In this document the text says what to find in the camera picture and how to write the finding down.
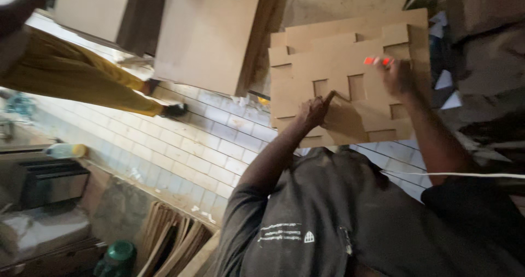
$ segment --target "green lid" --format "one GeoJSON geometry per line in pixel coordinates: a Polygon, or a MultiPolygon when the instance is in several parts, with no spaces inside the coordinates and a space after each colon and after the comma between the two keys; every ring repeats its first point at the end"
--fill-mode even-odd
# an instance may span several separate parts
{"type": "Polygon", "coordinates": [[[113,260],[125,261],[133,256],[133,243],[126,240],[116,240],[108,248],[108,255],[113,260]]]}

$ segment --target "plastic bottle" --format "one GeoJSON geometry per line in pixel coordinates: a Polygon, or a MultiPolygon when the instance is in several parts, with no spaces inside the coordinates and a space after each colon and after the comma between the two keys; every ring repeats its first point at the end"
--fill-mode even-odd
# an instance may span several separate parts
{"type": "Polygon", "coordinates": [[[86,146],[82,144],[54,144],[43,152],[56,159],[75,158],[86,154],[86,146]]]}

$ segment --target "cut cardboard template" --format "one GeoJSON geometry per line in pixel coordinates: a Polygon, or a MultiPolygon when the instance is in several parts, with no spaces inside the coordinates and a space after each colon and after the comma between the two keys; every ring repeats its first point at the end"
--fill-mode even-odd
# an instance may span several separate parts
{"type": "Polygon", "coordinates": [[[337,92],[325,118],[301,147],[410,139],[403,105],[385,90],[371,55],[410,59],[420,91],[430,94],[425,9],[286,28],[272,34],[272,126],[282,131],[301,103],[337,92]]]}

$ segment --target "mustard trousers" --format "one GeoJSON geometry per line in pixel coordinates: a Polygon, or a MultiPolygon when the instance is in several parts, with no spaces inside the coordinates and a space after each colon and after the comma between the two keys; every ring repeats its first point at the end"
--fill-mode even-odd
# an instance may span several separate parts
{"type": "Polygon", "coordinates": [[[163,106],[134,91],[144,82],[94,52],[31,28],[27,50],[0,86],[155,116],[163,106]]]}

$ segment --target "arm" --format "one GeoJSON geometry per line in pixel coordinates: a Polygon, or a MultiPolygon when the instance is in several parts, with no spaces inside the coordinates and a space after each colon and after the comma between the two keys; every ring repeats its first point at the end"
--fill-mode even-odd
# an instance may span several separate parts
{"type": "Polygon", "coordinates": [[[316,97],[301,105],[292,123],[275,138],[248,166],[241,183],[249,183],[263,193],[270,194],[282,171],[290,162],[299,142],[316,126],[322,125],[335,91],[323,99],[316,97]]]}
{"type": "MultiPolygon", "coordinates": [[[[475,164],[470,154],[430,109],[412,79],[410,63],[395,60],[389,67],[375,64],[383,75],[386,90],[401,101],[412,120],[419,149],[429,173],[465,172],[475,164]]],[[[430,176],[432,185],[441,185],[447,176],[430,176]]]]}
{"type": "Polygon", "coordinates": [[[15,0],[0,6],[0,39],[20,30],[33,11],[43,7],[46,0],[15,0]]]}

